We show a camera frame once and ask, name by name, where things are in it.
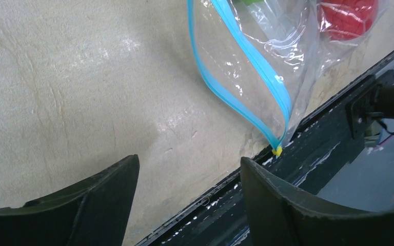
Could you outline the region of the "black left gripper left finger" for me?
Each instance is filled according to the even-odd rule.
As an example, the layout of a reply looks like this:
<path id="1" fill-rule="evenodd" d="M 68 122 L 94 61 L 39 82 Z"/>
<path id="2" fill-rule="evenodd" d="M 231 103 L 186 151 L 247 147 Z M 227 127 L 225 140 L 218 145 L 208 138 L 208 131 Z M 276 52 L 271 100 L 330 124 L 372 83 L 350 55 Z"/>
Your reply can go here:
<path id="1" fill-rule="evenodd" d="M 20 208 L 0 208 L 0 245 L 121 245 L 139 170 L 129 155 Z"/>

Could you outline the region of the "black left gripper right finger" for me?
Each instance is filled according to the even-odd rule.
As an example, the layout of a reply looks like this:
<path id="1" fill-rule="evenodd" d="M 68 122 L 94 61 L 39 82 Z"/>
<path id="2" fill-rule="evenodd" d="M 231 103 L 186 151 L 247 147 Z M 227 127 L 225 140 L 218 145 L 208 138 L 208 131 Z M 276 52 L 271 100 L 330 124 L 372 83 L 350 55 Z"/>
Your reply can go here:
<path id="1" fill-rule="evenodd" d="M 314 196 L 241 158 L 254 245 L 394 245 L 394 210 L 369 212 Z"/>

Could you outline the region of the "clear zip top bag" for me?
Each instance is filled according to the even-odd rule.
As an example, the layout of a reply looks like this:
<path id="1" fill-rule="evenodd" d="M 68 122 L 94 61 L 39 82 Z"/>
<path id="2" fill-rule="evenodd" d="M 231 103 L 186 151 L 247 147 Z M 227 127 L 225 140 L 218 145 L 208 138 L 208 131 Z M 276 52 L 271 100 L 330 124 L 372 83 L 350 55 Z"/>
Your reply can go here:
<path id="1" fill-rule="evenodd" d="M 373 26 L 387 8 L 379 2 Z M 318 78 L 369 35 L 330 40 L 320 1 L 188 1 L 192 52 L 206 86 L 253 124 L 280 156 Z"/>

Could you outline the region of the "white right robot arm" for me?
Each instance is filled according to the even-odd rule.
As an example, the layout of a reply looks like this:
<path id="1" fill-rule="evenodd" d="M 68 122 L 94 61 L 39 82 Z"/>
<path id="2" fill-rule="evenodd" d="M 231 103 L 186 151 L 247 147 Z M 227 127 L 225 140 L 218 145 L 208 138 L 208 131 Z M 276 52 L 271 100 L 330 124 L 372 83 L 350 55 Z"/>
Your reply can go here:
<path id="1" fill-rule="evenodd" d="M 379 77 L 369 75 L 365 81 L 366 87 L 346 105 L 352 138 L 362 136 L 373 121 L 394 136 L 394 131 L 390 132 L 383 122 L 383 119 L 394 119 L 394 70 Z"/>

